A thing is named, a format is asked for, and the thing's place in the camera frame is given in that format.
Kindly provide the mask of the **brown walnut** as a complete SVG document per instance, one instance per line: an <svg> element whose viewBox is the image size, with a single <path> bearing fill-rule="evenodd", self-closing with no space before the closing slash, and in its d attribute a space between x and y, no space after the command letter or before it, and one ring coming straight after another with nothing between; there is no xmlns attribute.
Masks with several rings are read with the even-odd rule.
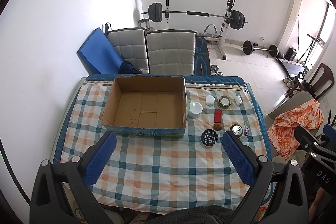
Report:
<svg viewBox="0 0 336 224"><path fill-rule="evenodd" d="M215 130L215 131L220 131L220 130L222 130L222 125L220 124L220 123L215 123L214 125L213 125L213 129Z"/></svg>

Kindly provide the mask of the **white earbuds case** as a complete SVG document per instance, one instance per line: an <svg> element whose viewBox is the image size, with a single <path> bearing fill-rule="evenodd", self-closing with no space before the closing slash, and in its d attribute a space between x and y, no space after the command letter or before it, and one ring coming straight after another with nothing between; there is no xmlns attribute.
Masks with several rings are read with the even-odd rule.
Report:
<svg viewBox="0 0 336 224"><path fill-rule="evenodd" d="M207 106L213 106L215 103L215 97L214 96L207 96L205 99L205 104Z"/></svg>

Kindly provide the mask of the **silver metal cup with strainer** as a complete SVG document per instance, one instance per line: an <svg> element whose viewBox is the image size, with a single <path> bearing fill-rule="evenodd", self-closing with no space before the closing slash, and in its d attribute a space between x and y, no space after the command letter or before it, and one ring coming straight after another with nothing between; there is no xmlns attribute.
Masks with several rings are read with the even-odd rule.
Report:
<svg viewBox="0 0 336 224"><path fill-rule="evenodd" d="M238 138L243 134L243 128L239 124L233 124L230 126L230 131L232 131Z"/></svg>

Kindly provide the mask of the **small white cylinder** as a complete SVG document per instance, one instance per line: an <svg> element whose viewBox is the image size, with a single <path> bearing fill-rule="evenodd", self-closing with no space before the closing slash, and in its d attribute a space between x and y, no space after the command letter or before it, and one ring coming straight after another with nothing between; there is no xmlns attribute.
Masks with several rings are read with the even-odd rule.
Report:
<svg viewBox="0 0 336 224"><path fill-rule="evenodd" d="M242 98L240 96L235 97L235 102L236 102L237 105L240 105L240 104L243 103Z"/></svg>

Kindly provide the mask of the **orange patterned cloth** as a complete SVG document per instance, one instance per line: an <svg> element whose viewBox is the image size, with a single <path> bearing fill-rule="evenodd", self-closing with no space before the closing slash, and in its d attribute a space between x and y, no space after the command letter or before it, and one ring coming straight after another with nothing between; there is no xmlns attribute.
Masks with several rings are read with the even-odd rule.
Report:
<svg viewBox="0 0 336 224"><path fill-rule="evenodd" d="M311 99L276 116L267 133L270 142L283 159L290 158L299 147L299 142L294 137L297 126L303 126L306 130L311 131L318 129L323 124L324 115L319 106L318 101Z"/></svg>

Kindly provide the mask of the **grey padded chair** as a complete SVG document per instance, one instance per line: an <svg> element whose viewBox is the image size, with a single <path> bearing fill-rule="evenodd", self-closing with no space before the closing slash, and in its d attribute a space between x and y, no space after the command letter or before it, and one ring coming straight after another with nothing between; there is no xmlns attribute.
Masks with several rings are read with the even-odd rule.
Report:
<svg viewBox="0 0 336 224"><path fill-rule="evenodd" d="M108 32L107 39L121 57L141 70L143 74L149 73L144 28L113 30Z"/></svg>
<svg viewBox="0 0 336 224"><path fill-rule="evenodd" d="M159 30L146 34L149 73L194 74L196 33L191 30Z"/></svg>

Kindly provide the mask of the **grey padded chair right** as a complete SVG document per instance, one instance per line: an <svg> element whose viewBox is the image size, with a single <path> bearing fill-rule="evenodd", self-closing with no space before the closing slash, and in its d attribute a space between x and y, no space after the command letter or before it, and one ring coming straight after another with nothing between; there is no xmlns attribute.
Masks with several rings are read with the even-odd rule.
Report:
<svg viewBox="0 0 336 224"><path fill-rule="evenodd" d="M146 34L149 73L194 74L196 33L191 30L159 30Z"/></svg>

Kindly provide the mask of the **white round container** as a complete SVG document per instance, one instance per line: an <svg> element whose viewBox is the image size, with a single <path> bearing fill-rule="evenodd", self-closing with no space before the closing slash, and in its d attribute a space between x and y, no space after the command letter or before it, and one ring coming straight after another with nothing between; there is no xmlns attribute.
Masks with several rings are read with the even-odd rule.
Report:
<svg viewBox="0 0 336 224"><path fill-rule="evenodd" d="M202 114L203 106L199 102L190 102L188 116L198 118Z"/></svg>

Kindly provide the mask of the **red rectangular case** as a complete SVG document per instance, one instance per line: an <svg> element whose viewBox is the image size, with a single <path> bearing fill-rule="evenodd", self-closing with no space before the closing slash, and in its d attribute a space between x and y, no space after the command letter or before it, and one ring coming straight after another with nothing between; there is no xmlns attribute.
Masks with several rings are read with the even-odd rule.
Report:
<svg viewBox="0 0 336 224"><path fill-rule="evenodd" d="M216 109L214 111L214 123L221 124L221 122L222 122L222 111L221 109Z"/></svg>

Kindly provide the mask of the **clear tape roll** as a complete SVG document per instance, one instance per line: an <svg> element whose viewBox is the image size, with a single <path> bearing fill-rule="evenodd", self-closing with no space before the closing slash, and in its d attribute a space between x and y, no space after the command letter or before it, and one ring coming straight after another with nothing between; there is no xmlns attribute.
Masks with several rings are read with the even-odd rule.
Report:
<svg viewBox="0 0 336 224"><path fill-rule="evenodd" d="M231 105L231 100L228 96L221 96L219 99L218 99L218 104L221 108L223 109L227 109L230 107Z"/></svg>

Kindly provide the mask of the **black round ME tin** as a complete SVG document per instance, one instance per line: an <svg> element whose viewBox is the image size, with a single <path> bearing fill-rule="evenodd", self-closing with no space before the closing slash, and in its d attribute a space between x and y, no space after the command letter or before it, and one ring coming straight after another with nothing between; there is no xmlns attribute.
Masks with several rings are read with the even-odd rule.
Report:
<svg viewBox="0 0 336 224"><path fill-rule="evenodd" d="M204 145L205 147L214 146L218 142L218 139L219 139L218 133L210 128L204 130L200 137L200 141L202 145Z"/></svg>

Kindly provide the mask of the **blue folded mat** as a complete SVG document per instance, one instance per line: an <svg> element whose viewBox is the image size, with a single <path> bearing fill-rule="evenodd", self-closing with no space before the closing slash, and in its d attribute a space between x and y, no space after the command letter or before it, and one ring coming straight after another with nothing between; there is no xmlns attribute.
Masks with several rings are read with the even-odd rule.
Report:
<svg viewBox="0 0 336 224"><path fill-rule="evenodd" d="M96 28L77 51L89 75L117 74L124 59L100 28Z"/></svg>

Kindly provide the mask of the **open cardboard box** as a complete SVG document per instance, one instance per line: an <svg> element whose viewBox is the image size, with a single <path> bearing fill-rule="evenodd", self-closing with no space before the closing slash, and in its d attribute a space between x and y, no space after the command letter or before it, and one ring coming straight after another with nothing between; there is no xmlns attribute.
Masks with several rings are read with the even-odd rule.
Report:
<svg viewBox="0 0 336 224"><path fill-rule="evenodd" d="M101 124L116 134L181 138L187 128L182 76L118 76Z"/></svg>

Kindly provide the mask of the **plaid tablecloth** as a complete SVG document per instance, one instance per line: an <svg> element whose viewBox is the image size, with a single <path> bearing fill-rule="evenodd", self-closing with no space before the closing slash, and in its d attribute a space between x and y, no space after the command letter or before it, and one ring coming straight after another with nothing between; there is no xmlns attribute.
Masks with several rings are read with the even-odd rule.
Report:
<svg viewBox="0 0 336 224"><path fill-rule="evenodd" d="M101 117L114 75L82 79L74 92L59 129L51 160L67 162L82 155L105 133ZM186 77L188 101L205 102L240 96L222 111L224 130L248 125L241 138L255 154L270 156L270 141L260 106L251 89L237 76ZM201 134L213 126L214 107L205 106L198 118L188 118L181 138L119 135L117 146L91 191L104 205L165 214L189 207L218 205L234 209L248 191L218 141L201 143Z"/></svg>

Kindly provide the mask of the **small Pepsi bottle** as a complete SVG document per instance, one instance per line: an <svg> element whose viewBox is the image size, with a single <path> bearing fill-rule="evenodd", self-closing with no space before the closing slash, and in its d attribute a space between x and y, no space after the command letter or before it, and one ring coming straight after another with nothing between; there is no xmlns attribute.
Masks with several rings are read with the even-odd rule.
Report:
<svg viewBox="0 0 336 224"><path fill-rule="evenodd" d="M245 124L244 124L244 135L248 136L249 135L249 131L250 131L249 122L246 121Z"/></svg>

